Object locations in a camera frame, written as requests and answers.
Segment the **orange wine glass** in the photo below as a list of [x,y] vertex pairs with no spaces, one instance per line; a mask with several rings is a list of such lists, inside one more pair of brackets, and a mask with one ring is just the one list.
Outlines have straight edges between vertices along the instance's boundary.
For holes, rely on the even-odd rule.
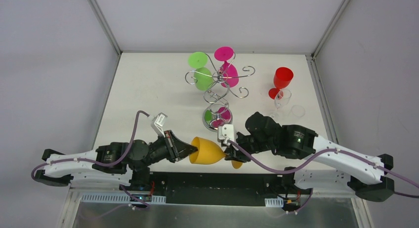
[[195,137],[191,145],[197,148],[196,152],[189,155],[189,162],[197,165],[212,165],[219,161],[227,161],[227,155],[222,148],[212,140]]

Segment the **chrome wine glass rack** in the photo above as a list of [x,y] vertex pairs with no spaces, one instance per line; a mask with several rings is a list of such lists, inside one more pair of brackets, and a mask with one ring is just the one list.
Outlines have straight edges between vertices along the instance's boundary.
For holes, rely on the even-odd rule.
[[[223,87],[221,84],[223,76],[221,72],[221,65],[216,67],[212,58],[209,57],[209,61],[206,67],[211,71],[213,77],[213,83],[210,85],[207,91],[202,91],[203,99],[208,104],[207,108],[202,113],[202,122],[206,129],[211,132],[216,132],[219,126],[224,124],[230,124],[233,121],[233,113],[230,109],[230,104],[226,99],[227,95],[231,94],[236,98],[246,98],[249,96],[249,90],[245,87],[239,87],[238,92],[234,92],[233,88]],[[253,66],[244,66],[241,71],[242,75],[238,73],[238,79],[250,77],[256,73],[256,69]]]

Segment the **clear wine glass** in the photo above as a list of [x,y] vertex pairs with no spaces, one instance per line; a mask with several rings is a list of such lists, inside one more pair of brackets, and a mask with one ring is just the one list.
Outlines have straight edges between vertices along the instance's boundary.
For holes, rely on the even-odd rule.
[[286,113],[286,117],[289,118],[290,120],[291,119],[297,120],[305,116],[305,114],[306,114],[306,110],[303,106],[293,105],[288,111],[288,113]]
[[272,88],[268,92],[269,96],[274,100],[275,111],[272,111],[270,117],[279,120],[284,112],[285,106],[289,103],[292,93],[289,89]]

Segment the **pink wine glass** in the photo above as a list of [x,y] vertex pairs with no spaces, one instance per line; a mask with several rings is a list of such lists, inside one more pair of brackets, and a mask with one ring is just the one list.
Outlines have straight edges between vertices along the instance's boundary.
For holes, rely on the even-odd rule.
[[222,46],[214,52],[214,57],[218,61],[222,61],[221,72],[223,76],[223,87],[229,85],[230,88],[235,87],[239,83],[238,71],[236,67],[232,64],[234,60],[235,53],[233,48],[229,46]]

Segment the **green wine glass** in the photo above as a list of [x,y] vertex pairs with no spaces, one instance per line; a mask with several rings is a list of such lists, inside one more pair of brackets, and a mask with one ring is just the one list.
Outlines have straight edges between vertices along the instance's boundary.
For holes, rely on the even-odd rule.
[[193,69],[185,75],[188,84],[200,91],[207,91],[213,83],[211,71],[206,67],[209,57],[204,52],[194,52],[188,58],[188,65]]

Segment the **red wine glass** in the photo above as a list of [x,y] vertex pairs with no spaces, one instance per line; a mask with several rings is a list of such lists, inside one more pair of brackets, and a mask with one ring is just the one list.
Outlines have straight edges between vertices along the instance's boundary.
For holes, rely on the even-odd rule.
[[271,88],[268,95],[271,99],[274,99],[277,93],[286,88],[294,77],[293,71],[287,67],[279,67],[274,74],[273,83],[274,88]]

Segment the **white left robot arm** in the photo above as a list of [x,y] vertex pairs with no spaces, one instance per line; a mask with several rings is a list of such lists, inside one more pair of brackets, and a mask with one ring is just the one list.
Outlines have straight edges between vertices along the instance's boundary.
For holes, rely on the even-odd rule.
[[175,163],[197,151],[197,147],[167,130],[151,143],[131,139],[71,155],[46,149],[42,155],[44,163],[33,169],[31,177],[48,186],[98,183],[143,191],[151,184],[151,165],[162,160]]

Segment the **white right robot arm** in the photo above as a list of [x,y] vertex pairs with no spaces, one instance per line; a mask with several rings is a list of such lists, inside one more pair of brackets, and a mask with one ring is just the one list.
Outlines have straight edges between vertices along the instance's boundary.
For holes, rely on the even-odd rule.
[[301,125],[280,125],[259,112],[245,122],[244,135],[231,124],[218,127],[218,141],[225,146],[226,159],[235,168],[255,161],[257,153],[269,151],[275,156],[302,160],[298,167],[283,170],[259,166],[281,175],[281,189],[325,188],[352,191],[361,199],[384,202],[395,193],[394,180],[387,177],[393,168],[388,154],[369,156],[338,145]]

